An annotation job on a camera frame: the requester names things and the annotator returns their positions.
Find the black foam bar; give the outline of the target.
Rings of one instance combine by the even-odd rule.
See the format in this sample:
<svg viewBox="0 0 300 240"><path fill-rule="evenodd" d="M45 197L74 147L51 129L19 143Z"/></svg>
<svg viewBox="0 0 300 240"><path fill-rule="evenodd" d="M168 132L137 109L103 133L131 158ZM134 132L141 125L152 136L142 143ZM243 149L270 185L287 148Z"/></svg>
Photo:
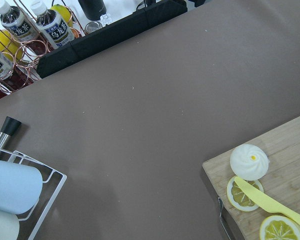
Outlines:
<svg viewBox="0 0 300 240"><path fill-rule="evenodd" d="M184 0L161 0L101 29L76 38L39 59L43 79L188 11Z"/></svg>

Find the lemon slice near bun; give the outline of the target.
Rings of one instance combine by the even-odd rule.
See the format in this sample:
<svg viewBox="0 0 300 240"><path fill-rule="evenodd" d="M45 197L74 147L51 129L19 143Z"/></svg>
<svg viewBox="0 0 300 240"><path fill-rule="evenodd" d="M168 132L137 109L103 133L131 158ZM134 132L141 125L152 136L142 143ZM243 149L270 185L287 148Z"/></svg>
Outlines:
<svg viewBox="0 0 300 240"><path fill-rule="evenodd" d="M259 208L249 197L238 187L233 176L227 184L226 194L229 202L236 209L243 212L252 212Z"/></svg>

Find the black thermos bottle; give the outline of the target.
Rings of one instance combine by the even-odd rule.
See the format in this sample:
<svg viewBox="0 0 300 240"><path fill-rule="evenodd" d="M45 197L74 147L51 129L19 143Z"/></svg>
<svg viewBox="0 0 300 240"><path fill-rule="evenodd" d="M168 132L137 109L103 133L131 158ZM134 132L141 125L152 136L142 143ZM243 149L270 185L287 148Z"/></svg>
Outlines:
<svg viewBox="0 0 300 240"><path fill-rule="evenodd" d="M107 13L103 0L78 0L85 16L91 21L97 21Z"/></svg>

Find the oolong tea bottle far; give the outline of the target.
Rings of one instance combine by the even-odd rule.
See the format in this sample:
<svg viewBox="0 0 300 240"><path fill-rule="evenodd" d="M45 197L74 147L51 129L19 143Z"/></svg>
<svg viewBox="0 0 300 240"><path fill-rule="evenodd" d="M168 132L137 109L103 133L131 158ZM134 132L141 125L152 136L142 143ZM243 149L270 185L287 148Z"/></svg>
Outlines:
<svg viewBox="0 0 300 240"><path fill-rule="evenodd" d="M48 9L42 0L33 0L30 8L36 15L38 29L53 49L63 47L75 39L63 17L57 11Z"/></svg>

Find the yellow plastic knife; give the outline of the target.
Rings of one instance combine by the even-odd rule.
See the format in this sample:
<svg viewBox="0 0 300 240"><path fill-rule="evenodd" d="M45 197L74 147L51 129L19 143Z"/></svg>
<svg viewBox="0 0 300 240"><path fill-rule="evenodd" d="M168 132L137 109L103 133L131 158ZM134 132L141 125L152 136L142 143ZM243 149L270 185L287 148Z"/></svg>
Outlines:
<svg viewBox="0 0 300 240"><path fill-rule="evenodd" d="M238 187L242 190L242 192L255 204L257 204L260 208L265 210L268 213L280 213L288 218L295 221L297 224L300 225L300 214L293 211L292 209L288 208L287 206L281 204L280 202L276 201L275 199L271 198L270 196L266 195L262 191L258 190L251 184L249 184L244 179L235 176L234 177L235 183Z"/></svg>

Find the wooden cutting board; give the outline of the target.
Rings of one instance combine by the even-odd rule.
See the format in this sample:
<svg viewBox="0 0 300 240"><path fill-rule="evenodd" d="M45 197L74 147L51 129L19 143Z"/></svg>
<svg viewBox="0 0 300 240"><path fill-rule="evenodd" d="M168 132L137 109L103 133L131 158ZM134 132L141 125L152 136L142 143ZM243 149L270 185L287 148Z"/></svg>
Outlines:
<svg viewBox="0 0 300 240"><path fill-rule="evenodd" d="M260 147L269 158L267 174L260 179L265 194L300 214L300 116L256 138L249 144ZM257 240L262 221L270 213L258 208L244 212L227 197L228 181L235 175L228 150L202 164L214 191L223 203L222 230L227 239Z"/></svg>

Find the light blue cup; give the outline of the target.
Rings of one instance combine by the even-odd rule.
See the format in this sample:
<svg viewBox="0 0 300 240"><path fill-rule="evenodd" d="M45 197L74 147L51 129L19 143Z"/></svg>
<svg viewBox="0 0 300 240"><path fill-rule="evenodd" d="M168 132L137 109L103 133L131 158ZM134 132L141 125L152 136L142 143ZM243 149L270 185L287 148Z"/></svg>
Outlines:
<svg viewBox="0 0 300 240"><path fill-rule="evenodd" d="M0 210L15 215L30 210L43 188L40 171L32 166L0 160Z"/></svg>

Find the oolong tea bottle middle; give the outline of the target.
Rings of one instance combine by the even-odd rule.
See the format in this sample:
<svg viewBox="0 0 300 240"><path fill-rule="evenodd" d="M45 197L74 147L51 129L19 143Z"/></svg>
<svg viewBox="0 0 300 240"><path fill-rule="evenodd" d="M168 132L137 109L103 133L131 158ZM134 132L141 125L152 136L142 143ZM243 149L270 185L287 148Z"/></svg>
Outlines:
<svg viewBox="0 0 300 240"><path fill-rule="evenodd" d="M36 40L38 32L17 6L0 0L0 22L19 42Z"/></svg>

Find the yellow lemon in rack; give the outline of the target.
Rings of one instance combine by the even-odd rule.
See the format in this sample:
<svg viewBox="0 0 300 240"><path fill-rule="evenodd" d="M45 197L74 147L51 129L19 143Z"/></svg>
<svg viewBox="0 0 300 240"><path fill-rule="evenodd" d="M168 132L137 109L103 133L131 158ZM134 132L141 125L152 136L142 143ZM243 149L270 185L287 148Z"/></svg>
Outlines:
<svg viewBox="0 0 300 240"><path fill-rule="evenodd" d="M20 48L21 44L12 39L8 30L0 31L0 52L4 54L10 61L14 61L14 57L18 61L23 58L23 49Z"/></svg>

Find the white cup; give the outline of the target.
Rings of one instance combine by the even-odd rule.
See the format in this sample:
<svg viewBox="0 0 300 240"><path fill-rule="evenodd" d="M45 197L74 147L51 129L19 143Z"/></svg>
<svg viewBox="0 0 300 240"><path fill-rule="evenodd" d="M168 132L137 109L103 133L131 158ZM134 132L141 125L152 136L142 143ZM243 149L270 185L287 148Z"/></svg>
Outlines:
<svg viewBox="0 0 300 240"><path fill-rule="evenodd" d="M0 210L0 240L16 240L20 223L15 214Z"/></svg>

